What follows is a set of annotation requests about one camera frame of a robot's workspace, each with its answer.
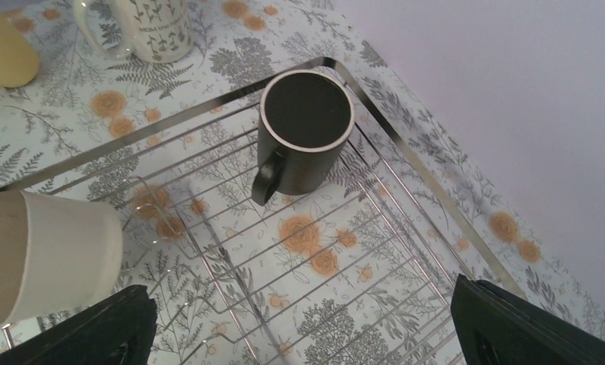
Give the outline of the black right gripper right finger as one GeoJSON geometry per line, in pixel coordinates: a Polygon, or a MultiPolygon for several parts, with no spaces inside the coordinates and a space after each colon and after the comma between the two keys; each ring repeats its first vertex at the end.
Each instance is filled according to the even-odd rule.
{"type": "Polygon", "coordinates": [[[451,317],[468,364],[605,364],[605,341],[489,281],[459,275],[451,317]]]}

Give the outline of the white floral mug orange inside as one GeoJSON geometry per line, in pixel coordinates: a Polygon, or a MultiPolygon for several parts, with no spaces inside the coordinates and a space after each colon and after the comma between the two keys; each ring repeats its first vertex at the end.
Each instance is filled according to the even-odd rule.
{"type": "Polygon", "coordinates": [[[122,35],[118,43],[104,48],[90,29],[87,13],[92,1],[75,1],[74,19],[87,43],[100,55],[121,60],[134,55],[152,63],[175,62],[194,48],[186,0],[108,1],[106,5],[122,35]]]}

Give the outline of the black mug with white text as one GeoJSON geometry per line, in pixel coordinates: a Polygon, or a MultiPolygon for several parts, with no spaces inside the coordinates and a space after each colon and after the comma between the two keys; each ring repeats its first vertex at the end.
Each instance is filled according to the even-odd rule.
{"type": "Polygon", "coordinates": [[[275,192],[304,195],[317,189],[354,126],[353,101],[334,78],[314,70],[276,76],[259,103],[252,200],[264,206],[275,192]]]}

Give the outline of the yellow mug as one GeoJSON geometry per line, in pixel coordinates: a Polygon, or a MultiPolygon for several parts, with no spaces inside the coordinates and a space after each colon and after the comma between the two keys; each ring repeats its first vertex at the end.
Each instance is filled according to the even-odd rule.
{"type": "Polygon", "coordinates": [[[0,14],[0,88],[24,86],[36,77],[39,69],[36,50],[0,14]]]}

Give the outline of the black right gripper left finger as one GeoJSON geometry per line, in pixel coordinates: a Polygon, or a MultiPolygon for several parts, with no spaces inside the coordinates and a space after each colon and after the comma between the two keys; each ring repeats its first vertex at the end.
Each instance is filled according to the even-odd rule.
{"type": "Polygon", "coordinates": [[[131,285],[0,354],[0,364],[146,364],[157,304],[131,285]]]}

